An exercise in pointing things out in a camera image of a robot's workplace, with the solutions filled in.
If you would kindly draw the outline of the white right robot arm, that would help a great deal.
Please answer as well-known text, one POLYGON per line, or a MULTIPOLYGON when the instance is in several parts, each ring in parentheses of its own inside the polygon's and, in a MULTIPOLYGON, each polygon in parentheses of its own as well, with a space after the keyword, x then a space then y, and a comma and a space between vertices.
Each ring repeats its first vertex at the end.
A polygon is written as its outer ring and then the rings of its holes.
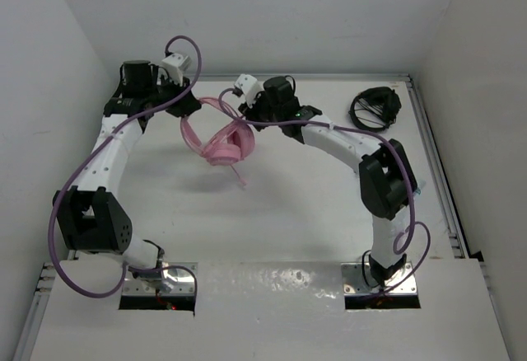
POLYGON ((239 111, 257 130, 277 126, 288 138, 328 153, 359 180, 361 201, 372 216, 369 256, 372 278, 386 285, 407 259, 415 221, 417 181, 403 145, 370 130, 336 125, 312 105, 302 105, 284 77, 259 82, 241 74, 234 83, 239 111))

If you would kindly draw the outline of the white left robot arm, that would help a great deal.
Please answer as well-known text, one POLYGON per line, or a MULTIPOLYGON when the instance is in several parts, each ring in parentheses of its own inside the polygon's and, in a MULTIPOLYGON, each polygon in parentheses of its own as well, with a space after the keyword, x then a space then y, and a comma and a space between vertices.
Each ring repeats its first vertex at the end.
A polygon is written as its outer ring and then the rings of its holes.
POLYGON ((162 106, 175 117, 199 110, 184 71, 190 58, 169 54, 161 64, 130 60, 119 69, 119 85, 104 107, 95 157, 85 164, 58 202, 58 226, 70 251, 121 257, 129 266, 157 265, 158 246, 133 231, 131 218, 118 201, 119 184, 135 144, 162 106))

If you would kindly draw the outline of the pink cat-ear headphones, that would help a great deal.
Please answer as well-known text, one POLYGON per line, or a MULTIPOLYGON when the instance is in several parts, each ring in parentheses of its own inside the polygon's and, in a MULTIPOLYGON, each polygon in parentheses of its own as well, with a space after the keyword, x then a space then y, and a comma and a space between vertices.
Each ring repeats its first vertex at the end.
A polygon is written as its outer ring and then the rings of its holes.
POLYGON ((189 118, 184 117, 180 120, 180 133, 185 144, 209 165, 230 167, 240 184, 246 186, 235 164, 244 161, 255 148, 254 133, 247 124, 232 120, 203 143, 194 132, 189 118))

